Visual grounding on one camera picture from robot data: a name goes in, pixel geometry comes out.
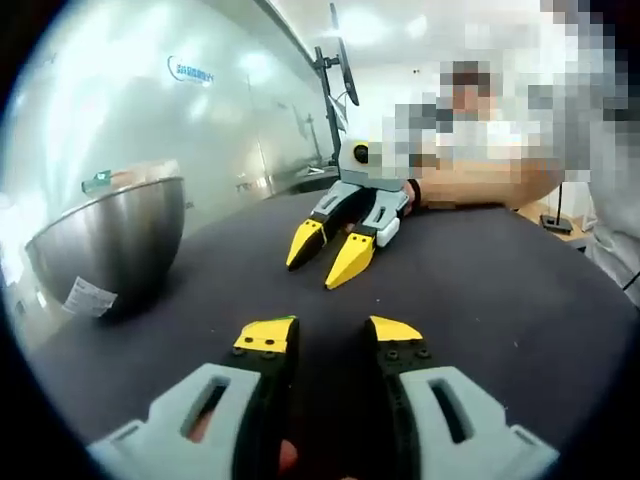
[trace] person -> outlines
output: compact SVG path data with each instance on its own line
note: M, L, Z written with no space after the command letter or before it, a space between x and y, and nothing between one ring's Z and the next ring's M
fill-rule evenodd
M640 306L640 280L634 281L640 271L640 163L631 122L610 118L625 112L625 88L588 13L564 18L577 29L541 23L542 40L533 51L541 70L553 56L566 83L531 84L535 77L526 74L530 118L525 121L504 119L500 107L508 99L498 95L495 76L483 74L479 62L453 62L446 77L452 125L436 134L430 160L405 185L410 198L405 213L414 207L416 189L420 206L430 209L487 203L515 209L588 170L598 222L586 255ZM563 64L557 63L558 52ZM530 128L545 122L549 128Z

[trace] ceiling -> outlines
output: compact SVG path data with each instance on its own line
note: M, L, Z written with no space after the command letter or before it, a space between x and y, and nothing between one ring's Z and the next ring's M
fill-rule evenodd
M513 47L539 0L334 0L353 68L450 59ZM328 0L272 0L306 48L337 53Z

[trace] metal bowl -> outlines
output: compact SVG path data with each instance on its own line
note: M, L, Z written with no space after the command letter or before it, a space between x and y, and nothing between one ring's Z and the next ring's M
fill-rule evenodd
M25 248L63 308L111 317L157 291L178 251L184 211L181 177L140 183L66 212Z

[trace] dark tabletop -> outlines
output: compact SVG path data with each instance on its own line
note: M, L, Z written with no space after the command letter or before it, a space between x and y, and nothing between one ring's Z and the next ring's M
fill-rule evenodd
M562 447L603 393L637 320L597 266L503 208L427 212L402 223L369 268L334 291L337 238L302 269L284 262L321 192L266 200L183 241L158 301L126 321L76 318L32 358L85 441L133 418L245 324L295 314L301 356L288 437L301 478L372 475L376 417L357 348L371 314L415 326L519 423Z

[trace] barcode label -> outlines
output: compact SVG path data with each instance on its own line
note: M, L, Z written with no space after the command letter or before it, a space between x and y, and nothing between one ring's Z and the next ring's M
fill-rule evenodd
M71 313L100 317L111 308L117 297L116 293L108 292L76 277L62 308Z

